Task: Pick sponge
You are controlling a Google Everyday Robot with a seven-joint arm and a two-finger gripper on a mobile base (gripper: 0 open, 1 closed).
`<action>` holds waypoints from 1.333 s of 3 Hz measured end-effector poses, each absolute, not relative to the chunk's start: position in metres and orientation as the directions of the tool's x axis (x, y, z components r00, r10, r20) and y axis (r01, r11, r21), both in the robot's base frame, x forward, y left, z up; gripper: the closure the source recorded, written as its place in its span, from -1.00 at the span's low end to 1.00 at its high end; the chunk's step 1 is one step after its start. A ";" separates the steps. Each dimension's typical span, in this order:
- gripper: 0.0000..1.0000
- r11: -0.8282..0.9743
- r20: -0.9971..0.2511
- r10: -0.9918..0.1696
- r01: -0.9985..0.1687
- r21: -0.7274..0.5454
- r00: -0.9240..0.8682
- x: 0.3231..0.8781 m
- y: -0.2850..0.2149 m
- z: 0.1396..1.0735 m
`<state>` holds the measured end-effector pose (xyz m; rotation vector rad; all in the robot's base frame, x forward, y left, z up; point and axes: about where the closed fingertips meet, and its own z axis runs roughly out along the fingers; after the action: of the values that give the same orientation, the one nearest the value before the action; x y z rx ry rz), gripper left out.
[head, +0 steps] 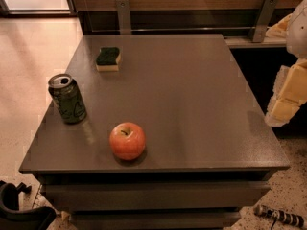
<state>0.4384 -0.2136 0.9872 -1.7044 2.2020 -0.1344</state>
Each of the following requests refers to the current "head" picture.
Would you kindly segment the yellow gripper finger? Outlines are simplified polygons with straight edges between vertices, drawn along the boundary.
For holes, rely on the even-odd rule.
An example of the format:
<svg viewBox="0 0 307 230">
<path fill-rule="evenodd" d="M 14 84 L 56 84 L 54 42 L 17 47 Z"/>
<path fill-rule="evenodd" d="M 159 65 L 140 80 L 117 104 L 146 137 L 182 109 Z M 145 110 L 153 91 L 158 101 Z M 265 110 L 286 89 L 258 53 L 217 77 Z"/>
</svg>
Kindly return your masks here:
<svg viewBox="0 0 307 230">
<path fill-rule="evenodd" d="M 270 127 L 282 127 L 307 103 L 307 59 L 300 58 L 291 67 L 282 65 L 272 91 L 265 122 Z"/>
<path fill-rule="evenodd" d="M 282 18 L 279 22 L 274 24 L 273 26 L 269 27 L 266 31 L 266 37 L 269 38 L 285 38 L 286 31 L 288 27 L 288 23 L 291 19 L 292 15 L 288 14 L 284 18 Z"/>
</svg>

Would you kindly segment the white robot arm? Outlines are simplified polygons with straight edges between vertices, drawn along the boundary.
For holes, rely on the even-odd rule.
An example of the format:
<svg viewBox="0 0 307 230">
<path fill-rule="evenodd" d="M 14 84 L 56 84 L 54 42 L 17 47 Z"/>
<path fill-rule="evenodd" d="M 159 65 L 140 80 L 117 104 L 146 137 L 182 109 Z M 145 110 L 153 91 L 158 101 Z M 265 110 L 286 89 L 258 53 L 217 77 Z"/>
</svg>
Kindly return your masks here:
<svg viewBox="0 0 307 230">
<path fill-rule="evenodd" d="M 286 39 L 287 52 L 297 57 L 291 67 L 282 65 L 276 74 L 265 122 L 282 127 L 307 103 L 307 0 L 266 31 L 266 37 Z"/>
</svg>

